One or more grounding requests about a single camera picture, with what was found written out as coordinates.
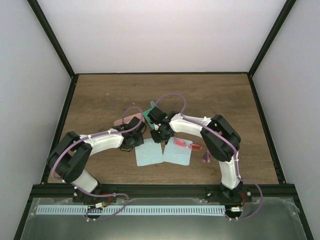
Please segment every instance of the metal frame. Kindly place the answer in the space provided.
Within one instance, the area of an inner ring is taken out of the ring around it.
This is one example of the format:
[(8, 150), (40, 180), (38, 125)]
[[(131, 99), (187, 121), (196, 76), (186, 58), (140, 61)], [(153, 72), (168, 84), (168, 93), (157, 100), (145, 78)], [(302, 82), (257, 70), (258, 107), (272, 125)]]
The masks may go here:
[[(63, 63), (65, 69), (71, 77), (71, 83), (69, 90), (63, 105), (61, 116), (58, 122), (58, 126), (54, 135), (52, 146), (50, 151), (59, 143), (63, 127), (67, 118), (69, 107), (74, 95), (77, 81), (80, 74), (75, 74), (73, 71), (62, 47), (60, 46), (58, 39), (56, 38), (52, 28), (50, 27), (43, 11), (37, 0), (27, 0), (34, 11), (37, 19), (39, 20), (42, 28), (44, 29), (46, 35), (48, 36), (52, 46), (57, 52), (61, 62)], [(249, 72), (141, 72), (141, 73), (92, 73), (92, 74), (247, 74), (248, 81), (251, 86), (252, 94), (256, 103), (256, 107), (259, 113), (263, 131), (266, 137), (266, 141), (269, 147), (271, 158), (274, 164), (274, 169), (279, 181), (279, 184), (261, 184), (259, 185), (262, 189), (263, 195), (266, 197), (292, 197), (295, 205), (299, 208), (299, 217), (303, 224), (303, 228), (308, 240), (313, 240), (313, 236), (306, 219), (304, 210), (299, 200), (296, 188), (293, 184), (287, 184), (284, 172), (282, 170), (275, 145), (273, 143), (268, 123), (266, 121), (263, 108), (261, 106), (258, 93), (255, 88), (253, 81), (253, 75), (257, 71), (260, 63), (262, 62), (264, 56), (266, 55), (268, 49), (270, 48), (273, 40), (275, 39), (277, 33), (279, 32), (281, 26), (285, 22), (290, 10), (294, 6), (296, 0), (287, 0), (277, 17), (270, 33), (268, 34), (260, 52), (258, 53), (252, 67)], [(45, 167), (43, 176), (41, 178), (41, 184), (34, 185), (32, 187), (29, 199), (27, 201), (25, 210), (23, 212), (20, 224), (16, 231), (15, 240), (19, 240), (22, 236), (24, 226), (27, 220), (27, 216), (31, 207), (32, 200), (34, 198), (73, 198), (74, 188), (70, 184), (61, 183), (47, 183), (50, 174), (50, 168)], [(252, 197), (259, 197), (259, 191), (254, 185), (245, 185), (246, 188), (251, 192)], [(149, 184), (102, 184), (102, 188), (109, 192), (126, 193), (131, 198), (207, 198), (207, 194), (212, 191), (217, 191), (220, 189), (220, 185), (149, 185)]]

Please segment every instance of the wooden tabletop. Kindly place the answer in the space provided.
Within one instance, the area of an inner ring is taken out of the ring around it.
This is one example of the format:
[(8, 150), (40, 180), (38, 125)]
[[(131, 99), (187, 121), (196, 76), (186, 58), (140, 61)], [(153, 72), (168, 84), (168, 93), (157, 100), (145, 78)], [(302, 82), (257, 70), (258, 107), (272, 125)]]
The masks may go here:
[[(80, 75), (65, 121), (62, 136), (69, 131), (94, 134), (113, 127), (131, 106), (143, 111), (167, 93), (180, 93), (187, 101), (185, 115), (226, 118), (241, 137), (241, 177), (259, 184), (277, 184), (277, 176), (260, 122), (254, 97), (245, 74), (90, 74)], [(183, 100), (168, 96), (159, 108), (180, 111)], [(128, 112), (128, 116), (137, 113)], [(150, 127), (143, 138), (149, 139)], [(203, 144), (199, 137), (177, 133), (177, 137)], [(91, 156), (85, 169), (101, 183), (118, 184), (219, 184), (219, 163), (203, 163), (202, 151), (192, 151), (190, 165), (168, 162), (137, 166), (135, 151), (108, 149)]]

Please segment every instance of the white wall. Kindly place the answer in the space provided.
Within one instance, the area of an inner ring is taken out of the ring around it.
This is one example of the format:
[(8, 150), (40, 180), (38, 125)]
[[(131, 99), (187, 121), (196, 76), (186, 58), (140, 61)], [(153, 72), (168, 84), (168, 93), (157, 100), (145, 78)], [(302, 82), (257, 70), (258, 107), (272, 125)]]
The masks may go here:
[(26, 0), (0, 2), (0, 239), (38, 184), (70, 77)]
[(253, 76), (286, 179), (320, 239), (320, 4), (297, 1)]
[(76, 73), (246, 72), (285, 0), (39, 0)]

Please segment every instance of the ventilation grate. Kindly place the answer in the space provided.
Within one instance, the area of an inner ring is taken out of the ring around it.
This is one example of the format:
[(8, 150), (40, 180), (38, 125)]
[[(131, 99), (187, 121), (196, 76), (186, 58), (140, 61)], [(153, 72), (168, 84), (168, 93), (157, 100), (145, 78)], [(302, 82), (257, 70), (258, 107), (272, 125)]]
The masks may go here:
[[(103, 210), (92, 210), (88, 215), (111, 215), (122, 206), (110, 205)], [(79, 205), (39, 205), (37, 215), (84, 215), (88, 206)], [(118, 215), (197, 215), (197, 216), (224, 216), (225, 206), (127, 206)]]

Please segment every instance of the gray floor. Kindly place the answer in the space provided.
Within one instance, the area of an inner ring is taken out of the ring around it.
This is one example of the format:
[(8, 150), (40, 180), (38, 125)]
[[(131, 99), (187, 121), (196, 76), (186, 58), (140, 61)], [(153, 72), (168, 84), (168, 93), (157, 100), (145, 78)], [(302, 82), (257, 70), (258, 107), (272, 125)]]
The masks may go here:
[[(139, 199), (135, 204), (145, 205)], [(186, 199), (172, 200), (176, 205), (190, 204)], [(256, 203), (245, 205), (253, 212)], [(305, 234), (293, 201), (275, 197), (264, 198), (254, 217), (229, 222), (214, 216), (116, 216), (97, 222), (86, 222), (83, 216), (36, 215), (36, 202), (23, 233), (23, 240), (305, 240)]]

